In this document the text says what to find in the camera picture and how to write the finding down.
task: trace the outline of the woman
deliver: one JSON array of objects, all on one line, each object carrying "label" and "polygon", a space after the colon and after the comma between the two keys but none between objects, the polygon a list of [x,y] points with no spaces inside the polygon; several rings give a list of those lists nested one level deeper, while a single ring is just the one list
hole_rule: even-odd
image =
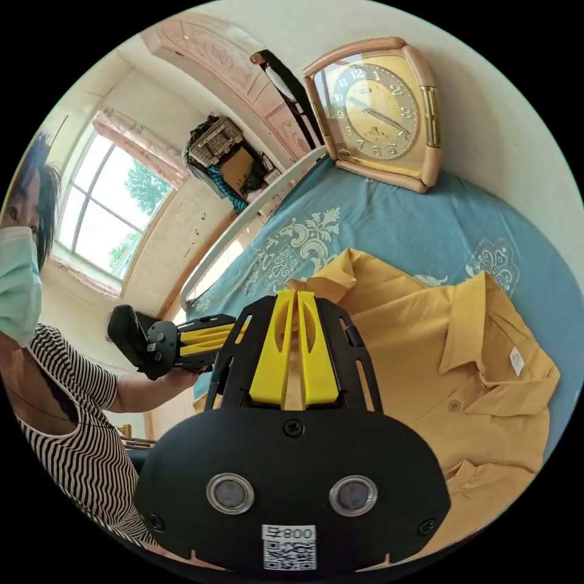
[{"label": "woman", "polygon": [[57,329],[37,324],[39,272],[50,253],[60,189],[48,154],[40,134],[0,217],[2,385],[30,446],[65,495],[113,534],[171,555],[155,545],[134,507],[137,474],[103,410],[155,409],[198,376],[174,369],[156,381],[116,377],[75,351]]}]

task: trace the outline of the black hair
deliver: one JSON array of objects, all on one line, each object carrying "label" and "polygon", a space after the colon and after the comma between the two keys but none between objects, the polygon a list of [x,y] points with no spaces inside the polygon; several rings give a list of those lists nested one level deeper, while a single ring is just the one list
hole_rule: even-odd
[{"label": "black hair", "polygon": [[39,271],[43,268],[53,245],[57,222],[57,204],[61,190],[61,175],[54,166],[47,162],[49,151],[47,134],[38,133],[24,157],[15,183],[15,189],[17,193],[20,193],[19,196],[24,196],[35,171],[37,170],[39,173],[41,185],[38,197],[39,224],[36,232]]}]

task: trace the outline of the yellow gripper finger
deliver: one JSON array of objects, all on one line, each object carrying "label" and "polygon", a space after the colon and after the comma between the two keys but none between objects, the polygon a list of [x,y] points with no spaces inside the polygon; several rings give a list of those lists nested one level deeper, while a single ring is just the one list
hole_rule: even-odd
[{"label": "yellow gripper finger", "polygon": [[294,291],[278,292],[266,340],[257,363],[249,395],[256,403],[284,407],[292,339]]},{"label": "yellow gripper finger", "polygon": [[339,395],[313,292],[298,292],[298,341],[304,405],[334,403]]},{"label": "yellow gripper finger", "polygon": [[[181,357],[219,350],[225,343],[232,328],[233,324],[223,324],[220,327],[202,328],[201,330],[182,333],[181,342],[185,346],[181,347]],[[247,324],[244,324],[236,342],[241,341],[246,329]]]}]

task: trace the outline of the curtain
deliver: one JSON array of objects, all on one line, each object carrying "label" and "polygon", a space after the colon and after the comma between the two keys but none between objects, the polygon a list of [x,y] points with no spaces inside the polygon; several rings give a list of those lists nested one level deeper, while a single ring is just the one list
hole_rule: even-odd
[{"label": "curtain", "polygon": [[124,114],[105,108],[94,118],[93,127],[174,189],[180,189],[189,177],[178,150]]}]

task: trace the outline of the bed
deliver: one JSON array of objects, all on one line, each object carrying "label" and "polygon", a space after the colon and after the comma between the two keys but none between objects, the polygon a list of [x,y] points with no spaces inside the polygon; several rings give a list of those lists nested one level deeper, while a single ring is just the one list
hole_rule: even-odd
[{"label": "bed", "polygon": [[[208,290],[187,301],[221,251],[277,193],[283,203],[258,236]],[[324,148],[313,150],[216,242],[182,289],[181,305],[189,319],[237,316],[250,302],[285,288],[288,279],[310,277],[346,248],[372,254],[429,286],[461,283],[481,270],[493,275],[561,372],[549,404],[546,461],[584,378],[582,292],[537,228],[503,200],[446,171],[419,195],[340,170]],[[193,388],[195,399],[206,393],[209,377],[202,375]]]}]

